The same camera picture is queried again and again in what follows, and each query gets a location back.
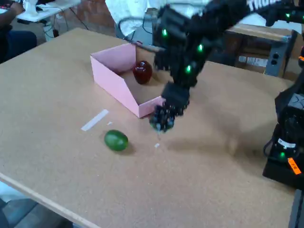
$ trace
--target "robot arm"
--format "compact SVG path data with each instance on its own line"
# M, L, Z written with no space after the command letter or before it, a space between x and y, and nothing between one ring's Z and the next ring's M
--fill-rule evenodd
M197 83L197 76L214 47L220 47L225 30L236 25L251 13L262 13L284 4L284 0L213 0L191 19L179 14L169 5L159 11L153 39L164 48L155 54L154 64L159 70L169 70L173 83L162 93L163 106L156 106L150 117L157 131L174 126L176 116L183 115L189 104L189 90Z

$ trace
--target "cardboard tray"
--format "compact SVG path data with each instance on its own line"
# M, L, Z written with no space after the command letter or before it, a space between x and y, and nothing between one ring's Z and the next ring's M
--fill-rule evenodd
M95 82L139 118L152 113L156 105L163 103L162 90L171 80L168 72L153 69L149 83L138 84L132 68L141 60L153 66L154 54L132 44L91 54Z

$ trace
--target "orange sticker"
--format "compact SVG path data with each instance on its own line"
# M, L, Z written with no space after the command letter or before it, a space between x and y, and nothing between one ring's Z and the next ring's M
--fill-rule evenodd
M299 169L299 167L296 165L293 158L288 158L288 163L296 175L302 173L301 170Z

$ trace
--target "floor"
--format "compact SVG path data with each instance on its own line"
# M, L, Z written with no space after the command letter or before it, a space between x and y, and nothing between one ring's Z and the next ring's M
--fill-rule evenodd
M75 23L64 20L63 17L59 18L52 18L53 20L53 26L59 31L59 34L65 33L67 30L71 30L74 28L84 28L84 25L82 23ZM96 24L86 24L89 28L89 30L102 33L109 36L115 37L115 31L114 28L108 28L99 26ZM28 25L20 24L17 22L17 20L14 20L12 22L13 30L28 30L32 31L36 34L38 45L43 44L46 42L45 34L42 28L42 24L40 23L31 23ZM5 208L3 209L4 214L8 218L8 220L15 219L16 216L18 216L20 213L20 209L24 208L24 211L30 210L30 212L23 217L23 219L15 226L16 228L66 228L71 227L70 225L67 225L65 223L65 219L61 217L60 215L52 212L51 210L45 208L44 206L40 204L32 204L33 202L30 202L30 200L27 199L20 199L20 200L13 200L10 201Z
M59 34L63 34L69 30L72 30L74 28L83 28L86 29L85 26L79 22L71 22L71 21L65 21L63 17L56 16L51 19L53 23L53 27L59 31ZM114 36L115 37L115 29L114 28L109 28L105 26L100 26L97 24L92 24L92 23L85 23L85 25L88 27L90 31L102 33L108 36ZM27 30L27 31L32 31L36 34L37 40L38 40L38 45L46 42L45 39L45 34L42 28L41 23L30 23L28 25L18 23L17 20L14 20L12 22L13 30Z

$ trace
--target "green fruit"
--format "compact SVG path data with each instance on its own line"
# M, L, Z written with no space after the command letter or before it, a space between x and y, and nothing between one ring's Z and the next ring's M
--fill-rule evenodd
M128 137L118 131L109 130L104 137L105 144L113 151L123 151L128 146Z

